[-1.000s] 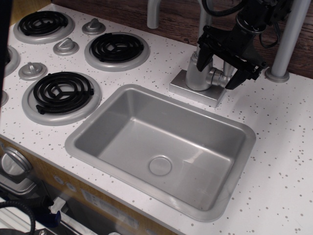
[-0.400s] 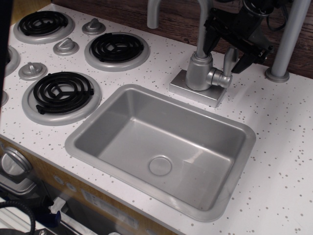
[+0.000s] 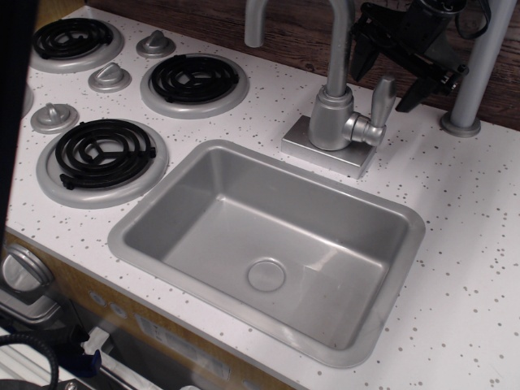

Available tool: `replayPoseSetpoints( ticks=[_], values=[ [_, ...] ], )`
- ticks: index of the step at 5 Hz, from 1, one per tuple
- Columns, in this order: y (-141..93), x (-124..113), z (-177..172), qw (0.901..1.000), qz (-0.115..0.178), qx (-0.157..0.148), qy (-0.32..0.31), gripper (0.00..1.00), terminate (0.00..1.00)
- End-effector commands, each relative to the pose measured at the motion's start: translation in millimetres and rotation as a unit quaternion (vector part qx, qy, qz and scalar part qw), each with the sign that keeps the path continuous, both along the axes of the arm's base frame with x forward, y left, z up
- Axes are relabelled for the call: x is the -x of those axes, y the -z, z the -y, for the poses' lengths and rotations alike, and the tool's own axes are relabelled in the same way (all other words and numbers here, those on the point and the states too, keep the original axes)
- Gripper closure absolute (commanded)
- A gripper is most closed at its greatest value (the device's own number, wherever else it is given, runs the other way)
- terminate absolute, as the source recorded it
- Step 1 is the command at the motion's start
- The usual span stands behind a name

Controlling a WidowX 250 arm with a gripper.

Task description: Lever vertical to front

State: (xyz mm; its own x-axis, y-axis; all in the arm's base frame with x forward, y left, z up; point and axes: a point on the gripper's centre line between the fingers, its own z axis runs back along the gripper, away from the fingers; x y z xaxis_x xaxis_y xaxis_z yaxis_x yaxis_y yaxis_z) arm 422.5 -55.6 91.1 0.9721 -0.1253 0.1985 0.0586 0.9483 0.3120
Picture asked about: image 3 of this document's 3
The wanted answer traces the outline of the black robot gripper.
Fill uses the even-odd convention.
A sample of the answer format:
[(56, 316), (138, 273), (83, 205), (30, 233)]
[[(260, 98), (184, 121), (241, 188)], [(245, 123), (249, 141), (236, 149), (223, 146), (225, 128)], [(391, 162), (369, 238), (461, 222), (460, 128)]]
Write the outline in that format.
[(469, 73), (449, 44), (446, 28), (465, 8), (464, 2), (412, 2), (396, 11), (373, 2), (361, 5), (352, 29), (356, 45), (351, 76), (360, 81), (379, 55), (417, 77), (396, 111), (408, 113), (434, 92), (450, 93)]

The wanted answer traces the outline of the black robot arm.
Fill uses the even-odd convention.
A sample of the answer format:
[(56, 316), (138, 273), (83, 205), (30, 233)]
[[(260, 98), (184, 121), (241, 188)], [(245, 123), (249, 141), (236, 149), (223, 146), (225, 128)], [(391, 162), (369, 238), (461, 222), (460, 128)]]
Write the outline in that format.
[(469, 72), (445, 33), (465, 6), (464, 1), (413, 1), (406, 11), (395, 11), (363, 3), (352, 29), (350, 75), (360, 81), (382, 54), (416, 76), (397, 111), (409, 112), (432, 94), (448, 96)]

